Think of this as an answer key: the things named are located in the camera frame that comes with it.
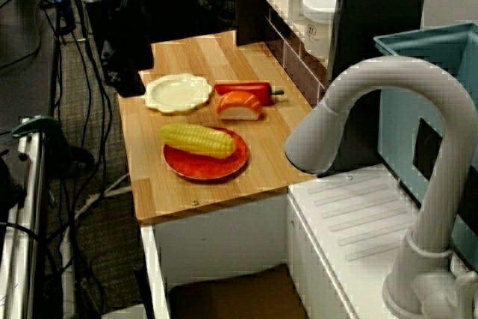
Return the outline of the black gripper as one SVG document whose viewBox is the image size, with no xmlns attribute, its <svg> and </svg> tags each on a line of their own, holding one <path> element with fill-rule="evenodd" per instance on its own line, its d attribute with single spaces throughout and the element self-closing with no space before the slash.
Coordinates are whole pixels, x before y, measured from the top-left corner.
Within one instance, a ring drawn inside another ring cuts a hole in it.
<svg viewBox="0 0 478 319">
<path fill-rule="evenodd" d="M 147 15 L 136 0 L 93 0 L 87 14 L 106 71 L 106 83 L 121 97 L 146 92 L 138 71 L 154 65 Z"/>
</svg>

